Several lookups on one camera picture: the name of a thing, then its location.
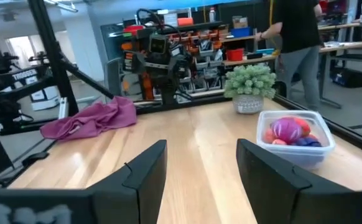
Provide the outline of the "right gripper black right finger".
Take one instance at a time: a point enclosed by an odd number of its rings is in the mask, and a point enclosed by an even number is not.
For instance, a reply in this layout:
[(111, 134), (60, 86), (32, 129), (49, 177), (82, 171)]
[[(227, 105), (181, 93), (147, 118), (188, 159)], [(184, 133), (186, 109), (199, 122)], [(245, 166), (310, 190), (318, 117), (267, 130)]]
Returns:
[(246, 140), (236, 160), (258, 224), (362, 224), (362, 191), (304, 170)]

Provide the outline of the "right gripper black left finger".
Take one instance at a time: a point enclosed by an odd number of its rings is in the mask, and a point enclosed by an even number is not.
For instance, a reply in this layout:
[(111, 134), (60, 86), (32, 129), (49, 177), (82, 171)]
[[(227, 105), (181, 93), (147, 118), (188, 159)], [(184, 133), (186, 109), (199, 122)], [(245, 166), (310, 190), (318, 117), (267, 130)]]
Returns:
[(156, 224), (167, 173), (167, 141), (155, 142), (91, 185), (97, 224)]

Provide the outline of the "magenta white striped ball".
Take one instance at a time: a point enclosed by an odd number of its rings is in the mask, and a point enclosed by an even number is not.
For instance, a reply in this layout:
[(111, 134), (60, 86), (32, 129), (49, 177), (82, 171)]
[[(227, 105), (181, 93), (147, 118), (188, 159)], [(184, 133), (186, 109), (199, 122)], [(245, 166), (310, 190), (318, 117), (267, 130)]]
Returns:
[(302, 137), (302, 127), (294, 118), (280, 118), (270, 124), (273, 135), (286, 143), (293, 143)]

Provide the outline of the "red strawberry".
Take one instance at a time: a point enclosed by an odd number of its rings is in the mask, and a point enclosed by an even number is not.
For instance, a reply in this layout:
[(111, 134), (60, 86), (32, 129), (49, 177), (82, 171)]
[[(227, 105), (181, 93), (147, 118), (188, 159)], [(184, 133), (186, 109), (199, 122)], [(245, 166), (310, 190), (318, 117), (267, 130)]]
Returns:
[(301, 127), (302, 137), (307, 137), (311, 133), (310, 126), (308, 122), (302, 118), (292, 117), (292, 119)]

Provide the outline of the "clear plastic tupperware container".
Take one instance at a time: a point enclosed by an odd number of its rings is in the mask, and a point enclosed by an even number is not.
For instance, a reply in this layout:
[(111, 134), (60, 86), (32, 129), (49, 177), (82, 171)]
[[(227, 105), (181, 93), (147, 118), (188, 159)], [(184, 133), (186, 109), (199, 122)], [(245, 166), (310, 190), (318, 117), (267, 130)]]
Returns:
[[(321, 147), (304, 147), (267, 144), (262, 141), (263, 134), (270, 124), (280, 118), (298, 117), (306, 120), (311, 133), (322, 144)], [(308, 170), (318, 169), (330, 152), (335, 149), (335, 140), (322, 116), (316, 111), (282, 110), (262, 111), (259, 114), (256, 143), (267, 151)]]

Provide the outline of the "orange box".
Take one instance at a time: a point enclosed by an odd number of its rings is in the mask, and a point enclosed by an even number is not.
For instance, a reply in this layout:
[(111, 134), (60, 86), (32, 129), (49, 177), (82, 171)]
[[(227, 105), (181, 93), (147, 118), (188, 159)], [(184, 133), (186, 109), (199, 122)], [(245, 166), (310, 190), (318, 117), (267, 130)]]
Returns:
[(180, 17), (177, 19), (177, 24), (179, 27), (192, 26), (194, 25), (194, 21), (192, 17)]

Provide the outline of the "red bin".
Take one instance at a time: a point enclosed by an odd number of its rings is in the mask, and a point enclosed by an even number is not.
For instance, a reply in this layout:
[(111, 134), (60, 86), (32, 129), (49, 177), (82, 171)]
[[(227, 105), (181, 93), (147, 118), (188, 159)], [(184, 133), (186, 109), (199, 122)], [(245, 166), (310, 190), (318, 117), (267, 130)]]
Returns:
[(237, 62), (243, 60), (244, 57), (244, 49), (227, 49), (226, 50), (226, 58), (230, 62)]

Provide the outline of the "magenta cloth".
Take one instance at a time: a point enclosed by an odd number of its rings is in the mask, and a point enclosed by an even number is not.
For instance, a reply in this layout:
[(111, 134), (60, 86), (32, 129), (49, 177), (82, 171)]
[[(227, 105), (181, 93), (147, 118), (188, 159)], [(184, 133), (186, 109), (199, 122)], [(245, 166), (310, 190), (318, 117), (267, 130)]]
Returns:
[(96, 137), (136, 122), (134, 103), (129, 98), (115, 96), (109, 103), (97, 102), (74, 116), (51, 121), (40, 128), (40, 133), (46, 139), (69, 141)]

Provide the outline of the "wooden workbench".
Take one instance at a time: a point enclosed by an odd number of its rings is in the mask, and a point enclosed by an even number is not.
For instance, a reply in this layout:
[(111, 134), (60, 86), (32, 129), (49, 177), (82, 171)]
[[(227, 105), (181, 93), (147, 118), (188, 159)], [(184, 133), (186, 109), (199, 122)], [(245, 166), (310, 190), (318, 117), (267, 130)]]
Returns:
[[(252, 40), (254, 50), (257, 50), (258, 44), (255, 41), (255, 36), (250, 35), (246, 37), (238, 37), (238, 38), (227, 38), (227, 39), (221, 39), (222, 46), (225, 48), (225, 59), (223, 61), (224, 66), (237, 66), (237, 65), (247, 65), (247, 64), (254, 64), (254, 63), (263, 63), (268, 62), (271, 60), (275, 60), (277, 56), (275, 54), (262, 54), (259, 56), (258, 53), (246, 53), (243, 52), (243, 54), (240, 54), (241, 47), (236, 47), (235, 49), (231, 49), (231, 45), (235, 45), (237, 43), (245, 43), (247, 40)], [(231, 56), (231, 60), (228, 59), (228, 55), (231, 55), (231, 53), (228, 53), (230, 51), (236, 50), (236, 56)]]

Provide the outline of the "blue bin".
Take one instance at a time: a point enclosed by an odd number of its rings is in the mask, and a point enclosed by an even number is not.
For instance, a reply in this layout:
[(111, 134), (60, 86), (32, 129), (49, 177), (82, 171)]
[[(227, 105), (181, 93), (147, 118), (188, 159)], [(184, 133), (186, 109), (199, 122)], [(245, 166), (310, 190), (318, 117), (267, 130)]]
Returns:
[(230, 30), (230, 34), (234, 38), (248, 37), (251, 36), (252, 33), (252, 28), (250, 27), (234, 28)]

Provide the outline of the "cardboard box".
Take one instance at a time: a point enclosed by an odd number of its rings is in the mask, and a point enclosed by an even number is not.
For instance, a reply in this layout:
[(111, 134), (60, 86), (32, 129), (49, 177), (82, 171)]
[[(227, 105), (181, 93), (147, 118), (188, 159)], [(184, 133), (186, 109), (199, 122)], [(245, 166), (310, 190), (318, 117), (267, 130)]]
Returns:
[(233, 28), (234, 29), (241, 29), (248, 27), (248, 18), (243, 16), (233, 16)]

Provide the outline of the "small black object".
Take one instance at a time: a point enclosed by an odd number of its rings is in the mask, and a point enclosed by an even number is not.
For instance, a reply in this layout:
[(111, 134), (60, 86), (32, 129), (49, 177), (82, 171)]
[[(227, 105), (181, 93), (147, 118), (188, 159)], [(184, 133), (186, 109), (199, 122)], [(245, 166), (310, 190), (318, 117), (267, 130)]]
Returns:
[(35, 163), (36, 161), (45, 159), (49, 156), (48, 152), (39, 152), (39, 153), (35, 153), (32, 154), (28, 157), (26, 157), (23, 161), (22, 161), (22, 165), (24, 167), (29, 167), (31, 166), (33, 163)]

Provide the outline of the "black crate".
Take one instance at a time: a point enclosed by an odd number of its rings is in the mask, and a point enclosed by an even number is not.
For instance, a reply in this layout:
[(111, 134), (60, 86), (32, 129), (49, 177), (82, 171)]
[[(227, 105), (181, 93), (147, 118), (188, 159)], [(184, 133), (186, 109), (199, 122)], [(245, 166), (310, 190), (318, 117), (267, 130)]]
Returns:
[(345, 88), (361, 88), (362, 72), (336, 67), (330, 72), (332, 82)]

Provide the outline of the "person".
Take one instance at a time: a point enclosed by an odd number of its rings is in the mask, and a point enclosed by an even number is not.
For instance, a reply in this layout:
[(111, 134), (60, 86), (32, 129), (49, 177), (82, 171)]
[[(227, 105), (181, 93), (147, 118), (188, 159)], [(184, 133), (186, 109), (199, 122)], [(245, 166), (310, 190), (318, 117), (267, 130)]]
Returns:
[(317, 17), (321, 14), (318, 0), (274, 0), (273, 23), (255, 36), (257, 41), (281, 36), (278, 59), (283, 71), (276, 72), (277, 80), (285, 85), (286, 97), (290, 97), (292, 77), (298, 73), (307, 108), (312, 111), (320, 106), (317, 74), (321, 41)]

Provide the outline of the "wooden table grey legs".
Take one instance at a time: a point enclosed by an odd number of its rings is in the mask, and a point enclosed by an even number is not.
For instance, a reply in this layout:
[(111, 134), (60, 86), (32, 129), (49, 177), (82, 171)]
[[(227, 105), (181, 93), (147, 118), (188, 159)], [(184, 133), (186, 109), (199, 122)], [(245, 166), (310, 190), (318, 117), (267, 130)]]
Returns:
[(343, 61), (355, 61), (362, 62), (362, 54), (343, 54), (341, 56), (332, 55), (332, 52), (337, 52), (339, 50), (351, 50), (351, 49), (362, 49), (362, 42), (340, 42), (339, 45), (334, 45), (330, 47), (323, 47), (320, 50), (322, 56), (320, 56), (320, 68), (319, 68), (319, 92), (320, 92), (320, 101), (328, 106), (333, 108), (341, 109), (342, 105), (324, 97), (325, 86), (327, 85), (327, 80), (330, 78), (330, 65), (332, 60), (343, 60)]

